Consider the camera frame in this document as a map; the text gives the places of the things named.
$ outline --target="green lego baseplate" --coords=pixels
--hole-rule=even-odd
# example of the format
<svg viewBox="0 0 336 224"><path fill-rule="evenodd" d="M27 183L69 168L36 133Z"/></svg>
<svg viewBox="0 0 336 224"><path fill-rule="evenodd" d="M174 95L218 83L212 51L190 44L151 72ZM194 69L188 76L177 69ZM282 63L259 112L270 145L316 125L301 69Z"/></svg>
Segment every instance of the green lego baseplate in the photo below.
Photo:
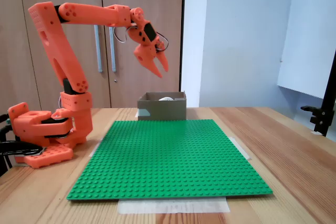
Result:
<svg viewBox="0 0 336 224"><path fill-rule="evenodd" d="M271 193L213 120L116 121L67 199Z"/></svg>

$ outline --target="white tape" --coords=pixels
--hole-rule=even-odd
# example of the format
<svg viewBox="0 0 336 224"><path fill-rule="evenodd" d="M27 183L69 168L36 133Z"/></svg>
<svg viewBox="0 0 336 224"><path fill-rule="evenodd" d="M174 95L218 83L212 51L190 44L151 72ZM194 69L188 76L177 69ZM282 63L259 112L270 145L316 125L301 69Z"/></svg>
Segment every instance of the white tape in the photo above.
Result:
<svg viewBox="0 0 336 224"><path fill-rule="evenodd" d="M100 145L101 141L104 139L104 137L99 140L98 144L96 144L96 146L93 148L92 152L90 153L89 157L92 157L94 155L94 153L96 152L98 146Z"/></svg>
<svg viewBox="0 0 336 224"><path fill-rule="evenodd" d="M240 151L242 156L244 156L245 159L250 160L251 157L247 154L247 152L244 151L244 149L238 144L238 142L235 140L234 137L229 137L230 141L235 145L235 147Z"/></svg>
<svg viewBox="0 0 336 224"><path fill-rule="evenodd" d="M225 197L183 199L122 199L118 212L124 214L176 214L200 212L230 212Z"/></svg>
<svg viewBox="0 0 336 224"><path fill-rule="evenodd" d="M312 131L311 133L313 133L314 135L322 135L320 132L317 131Z"/></svg>

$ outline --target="black clamp mount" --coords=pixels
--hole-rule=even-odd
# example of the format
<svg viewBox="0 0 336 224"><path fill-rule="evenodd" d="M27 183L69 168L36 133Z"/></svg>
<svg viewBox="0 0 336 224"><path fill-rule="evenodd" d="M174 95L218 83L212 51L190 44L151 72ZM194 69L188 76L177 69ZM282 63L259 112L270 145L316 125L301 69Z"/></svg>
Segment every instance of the black clamp mount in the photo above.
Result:
<svg viewBox="0 0 336 224"><path fill-rule="evenodd" d="M323 136L327 135L328 128L332 123L335 111L335 101L336 101L336 51L334 55L334 60L331 66L330 75L327 87L325 89L322 106L321 108L316 108L312 106L301 107L304 111L310 111L313 116L310 118L310 122L315 124L314 131L320 132Z"/></svg>
<svg viewBox="0 0 336 224"><path fill-rule="evenodd" d="M0 115L0 123L6 122L8 119L8 114ZM15 136L15 141L7 141L6 134L12 130L13 128L10 124L0 128L0 176L7 171L6 163L8 168L12 167L9 155L37 155L44 150L43 147L36 144L22 142L18 136Z"/></svg>

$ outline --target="wooden table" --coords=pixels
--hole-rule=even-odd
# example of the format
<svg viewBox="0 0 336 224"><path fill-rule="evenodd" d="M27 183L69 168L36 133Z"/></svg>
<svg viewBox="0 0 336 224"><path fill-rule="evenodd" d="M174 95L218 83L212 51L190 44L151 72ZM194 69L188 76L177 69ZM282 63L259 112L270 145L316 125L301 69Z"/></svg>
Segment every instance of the wooden table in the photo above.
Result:
<svg viewBox="0 0 336 224"><path fill-rule="evenodd" d="M114 120L136 109L93 109L93 131L71 161L14 167L0 178L0 223L335 223L336 143L269 108L188 109L214 119L250 155L274 194L228 198L230 213L120 215L118 201L69 202L89 154Z"/></svg>

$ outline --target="black clamp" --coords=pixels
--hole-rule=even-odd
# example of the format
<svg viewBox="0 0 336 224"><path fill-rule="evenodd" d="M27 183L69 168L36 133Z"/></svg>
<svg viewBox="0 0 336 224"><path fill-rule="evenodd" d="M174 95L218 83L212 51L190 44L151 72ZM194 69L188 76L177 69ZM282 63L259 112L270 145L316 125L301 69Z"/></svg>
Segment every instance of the black clamp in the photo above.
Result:
<svg viewBox="0 0 336 224"><path fill-rule="evenodd" d="M302 106L302 110L312 112L313 116L310 122L315 124L314 131L320 132L323 136L327 135L328 128L332 123L334 117L334 110L324 110L312 106Z"/></svg>
<svg viewBox="0 0 336 224"><path fill-rule="evenodd" d="M0 123L9 119L8 114L0 115ZM15 141L7 141L6 134L12 131L13 128L10 124L0 128L0 176L7 171L6 164L2 159L5 157L6 163L9 168L12 164L8 158L8 155L37 155L40 154L44 148L32 143L21 142L20 137L15 136Z"/></svg>

